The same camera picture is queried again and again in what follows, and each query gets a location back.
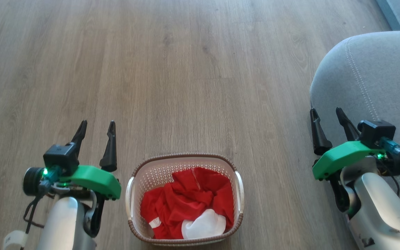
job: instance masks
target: wooden floor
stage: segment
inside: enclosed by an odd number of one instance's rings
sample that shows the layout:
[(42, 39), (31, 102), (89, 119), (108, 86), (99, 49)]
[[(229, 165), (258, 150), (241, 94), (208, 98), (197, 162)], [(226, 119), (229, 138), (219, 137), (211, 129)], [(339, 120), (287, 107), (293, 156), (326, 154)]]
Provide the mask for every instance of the wooden floor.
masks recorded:
[[(375, 0), (0, 0), (0, 246), (25, 229), (26, 169), (87, 119), (81, 163), (98, 164), (115, 120), (123, 187), (152, 156), (235, 162), (243, 224), (193, 249), (353, 249), (328, 184), (311, 175), (308, 90), (335, 44), (384, 30)], [(51, 205), (41, 201), (37, 222)], [(123, 199), (105, 204), (96, 241), (158, 249), (132, 235)]]

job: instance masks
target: white sticker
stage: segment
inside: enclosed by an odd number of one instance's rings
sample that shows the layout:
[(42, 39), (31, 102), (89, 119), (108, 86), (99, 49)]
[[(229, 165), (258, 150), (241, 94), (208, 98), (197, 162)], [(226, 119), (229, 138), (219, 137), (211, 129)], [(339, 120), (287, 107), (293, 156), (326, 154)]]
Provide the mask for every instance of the white sticker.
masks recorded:
[(25, 247), (27, 241), (27, 234), (23, 231), (15, 230), (4, 238), (3, 249), (6, 249), (9, 245), (19, 245)]

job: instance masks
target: basket rim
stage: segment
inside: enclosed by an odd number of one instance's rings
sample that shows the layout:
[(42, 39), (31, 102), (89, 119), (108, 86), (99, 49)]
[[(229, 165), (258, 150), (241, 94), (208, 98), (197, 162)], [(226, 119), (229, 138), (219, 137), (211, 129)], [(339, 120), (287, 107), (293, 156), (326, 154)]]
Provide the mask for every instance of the basket rim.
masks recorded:
[[(232, 163), (232, 161), (227, 158), (224, 157), (223, 155), (218, 155), (218, 154), (213, 154), (213, 153), (173, 153), (170, 155), (162, 155), (162, 156), (155, 156), (155, 157), (151, 157), (147, 160), (144, 160), (142, 163), (140, 163), (140, 165), (138, 165), (138, 167), (135, 168), (134, 172), (132, 173), (132, 177), (135, 178), (135, 176), (137, 175), (138, 171), (147, 163), (150, 163), (152, 161), (156, 161), (156, 160), (165, 160), (165, 159), (171, 159), (171, 158), (185, 158), (185, 157), (205, 157), (205, 158), (217, 158), (220, 160), (225, 161), (226, 163), (229, 164), (229, 166), (231, 166), (232, 170), (234, 172), (237, 172), (237, 168), (234, 166), (234, 164)], [(173, 245), (173, 244), (197, 244), (197, 243), (203, 243), (203, 242), (209, 242), (209, 241), (216, 241), (216, 240), (221, 240), (221, 239), (225, 239), (228, 238), (229, 236), (231, 236), (232, 234), (234, 234), (238, 228), (240, 227), (240, 225), (242, 224), (243, 221), (243, 213), (241, 212), (239, 214), (239, 218), (237, 220), (237, 223), (235, 223), (235, 225), (226, 233), (221, 234), (221, 235), (217, 235), (217, 236), (212, 236), (212, 237), (206, 237), (206, 238), (199, 238), (199, 239), (150, 239), (147, 237), (143, 237), (140, 233), (138, 233), (138, 231), (135, 229), (134, 223), (132, 220), (128, 220), (128, 224), (129, 227), (132, 231), (132, 233), (134, 234), (135, 237), (137, 237), (138, 239), (140, 239), (143, 242), (147, 242), (147, 243), (151, 243), (151, 244), (163, 244), (163, 245)]]
[(190, 152), (183, 152), (183, 153), (173, 153), (170, 155), (161, 155), (161, 156), (154, 156), (151, 157), (147, 160), (144, 160), (143, 162), (140, 163), (140, 165), (138, 165), (138, 167), (136, 167), (134, 169), (134, 172), (132, 172), (132, 177), (135, 177), (138, 173), (138, 171), (147, 163), (151, 163), (152, 161), (156, 161), (156, 160), (165, 160), (165, 159), (171, 159), (171, 158), (185, 158), (185, 157), (205, 157), (205, 158), (217, 158), (220, 160), (224, 160), (226, 163), (229, 164), (229, 166), (232, 168), (232, 170), (235, 172), (237, 171), (237, 168), (234, 166), (234, 164), (232, 163), (232, 161), (223, 156), (223, 155), (218, 155), (215, 153), (190, 153)]

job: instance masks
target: white plastic basket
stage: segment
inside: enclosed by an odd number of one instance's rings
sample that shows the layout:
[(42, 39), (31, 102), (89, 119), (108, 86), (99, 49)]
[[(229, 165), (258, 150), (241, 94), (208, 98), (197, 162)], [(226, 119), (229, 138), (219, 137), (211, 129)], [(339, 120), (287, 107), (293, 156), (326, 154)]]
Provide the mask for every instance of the white plastic basket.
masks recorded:
[[(140, 215), (141, 200), (145, 192), (165, 183), (173, 182), (172, 173), (202, 167), (228, 177), (234, 198), (234, 226), (224, 234), (200, 239), (153, 239), (153, 231)], [(244, 193), (240, 174), (231, 161), (220, 155), (182, 153), (150, 158), (133, 172), (126, 188), (126, 212), (132, 233), (140, 240), (155, 245), (182, 247), (209, 244), (234, 234), (243, 220)]]

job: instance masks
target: red cloth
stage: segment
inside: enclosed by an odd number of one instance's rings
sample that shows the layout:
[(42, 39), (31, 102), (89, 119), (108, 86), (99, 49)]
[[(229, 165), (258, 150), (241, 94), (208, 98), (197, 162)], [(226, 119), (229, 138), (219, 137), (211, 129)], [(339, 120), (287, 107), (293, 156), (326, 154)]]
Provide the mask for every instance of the red cloth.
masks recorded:
[(229, 179), (204, 168), (188, 169), (172, 174), (174, 182), (144, 193), (141, 216), (150, 223), (159, 217), (154, 228), (156, 239), (183, 239), (183, 220), (195, 220), (211, 208), (226, 218), (225, 231), (234, 225), (234, 200)]

